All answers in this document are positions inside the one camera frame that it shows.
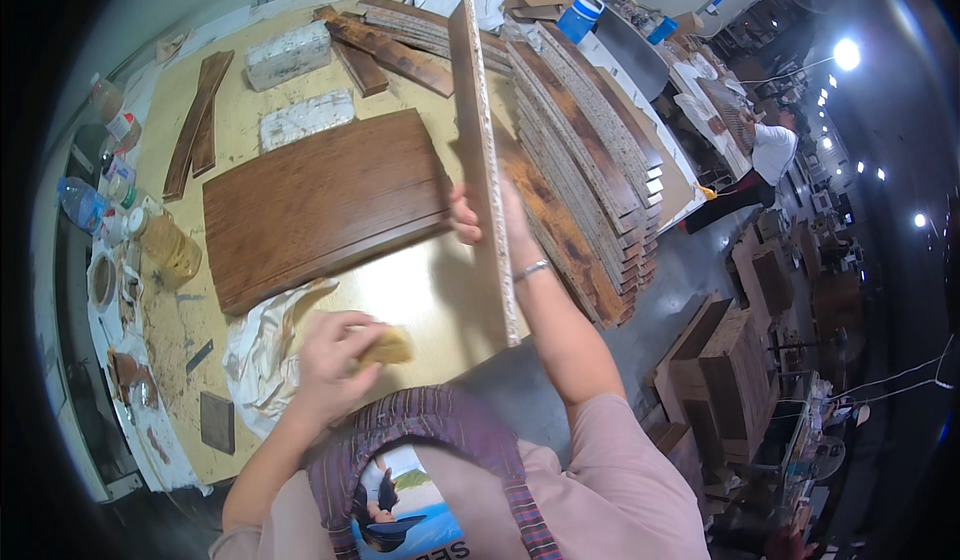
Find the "person's right hand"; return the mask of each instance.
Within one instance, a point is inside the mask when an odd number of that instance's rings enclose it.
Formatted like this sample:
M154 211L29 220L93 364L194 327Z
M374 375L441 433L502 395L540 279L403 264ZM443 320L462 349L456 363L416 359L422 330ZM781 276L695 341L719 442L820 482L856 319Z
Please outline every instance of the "person's right hand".
M503 202L503 218L507 227L507 247L510 250L510 265L514 273L522 271L534 262L543 259L537 242L527 226L521 194L502 173L500 174L500 197ZM461 243L476 245L488 233L480 230L476 212L467 200L467 186L463 182L450 191L450 226Z

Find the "table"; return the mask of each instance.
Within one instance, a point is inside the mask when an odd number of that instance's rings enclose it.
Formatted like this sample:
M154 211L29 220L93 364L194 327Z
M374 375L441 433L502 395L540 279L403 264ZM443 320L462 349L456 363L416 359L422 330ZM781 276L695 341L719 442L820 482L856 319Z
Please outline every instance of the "table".
M339 12L356 11L356 0L332 5ZM203 265L195 278L173 290L164 286L158 267L149 258L144 256L140 266L144 285L140 310L147 356L140 359L149 362L176 438L198 480L204 484L236 475L258 448L260 440L242 420L236 421L233 455L205 445L200 438L200 392L230 396L222 359L229 326L237 320L220 312L206 262L203 182L260 155L260 118L339 87L353 92L357 117L361 120L416 108L450 179L462 180L460 162L454 153L458 134L453 98L444 99L388 72L387 92L361 99L336 60L265 92L255 93L249 89L243 78L244 50L305 25L311 20L314 7L248 25L172 63L155 81L149 100L149 120L141 118L144 134L138 146L136 186L161 199L174 145L196 92L201 61L214 52L236 52L215 101L216 167L198 179L190 178L182 200L166 205L176 224L203 250ZM428 57L450 69L448 61ZM491 110L514 134L517 99L513 85L496 73L488 72L486 78ZM684 173L690 173L692 178L686 159L684 166ZM483 315L478 309L481 304L475 302L488 292L476 289L473 269L473 251L449 232L338 275L340 284L332 293L324 297L309 296L297 305L294 310L296 336L287 351L295 350L302 343L309 315L314 310L359 309L384 322L404 326L410 333L415 358L409 365L386 367L364 402L400 388L448 381L499 351L487 335L486 322L491 317ZM520 329L522 336L529 332L522 321ZM209 341L213 343L213 350L195 370L186 374L186 363Z

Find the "ceiling light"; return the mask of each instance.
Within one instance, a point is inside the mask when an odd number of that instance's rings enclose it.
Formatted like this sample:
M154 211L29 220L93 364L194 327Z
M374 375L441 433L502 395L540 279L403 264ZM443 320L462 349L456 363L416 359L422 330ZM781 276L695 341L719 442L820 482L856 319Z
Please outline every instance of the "ceiling light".
M860 63L860 50L856 43L845 38L834 47L833 58L844 70L853 70Z

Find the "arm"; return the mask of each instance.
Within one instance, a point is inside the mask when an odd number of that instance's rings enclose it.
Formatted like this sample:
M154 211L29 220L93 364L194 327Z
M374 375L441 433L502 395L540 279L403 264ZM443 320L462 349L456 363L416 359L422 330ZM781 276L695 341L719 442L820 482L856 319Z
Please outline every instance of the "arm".
M223 503L223 531L261 526L283 484L327 426L374 384L379 364L352 377L347 366L386 329L361 312L323 313L300 349L300 385L276 427L246 462Z
M519 274L544 259L544 252L527 228L520 194L506 179L500 179L510 267ZM472 245L484 236L477 217L467 207L464 186L450 194L453 228L464 243ZM534 336L534 344L550 382L567 408L576 416L580 404L604 393L626 398L614 358L593 325L570 301L567 291L550 270L539 270L515 286L516 300Z

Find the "white shirt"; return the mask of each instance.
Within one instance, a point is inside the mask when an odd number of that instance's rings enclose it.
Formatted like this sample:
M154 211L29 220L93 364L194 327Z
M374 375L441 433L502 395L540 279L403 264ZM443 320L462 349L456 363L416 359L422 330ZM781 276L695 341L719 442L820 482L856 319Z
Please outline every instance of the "white shirt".
M797 135L785 127L756 125L753 143L753 169L763 180L777 186L786 172L786 167L797 153Z

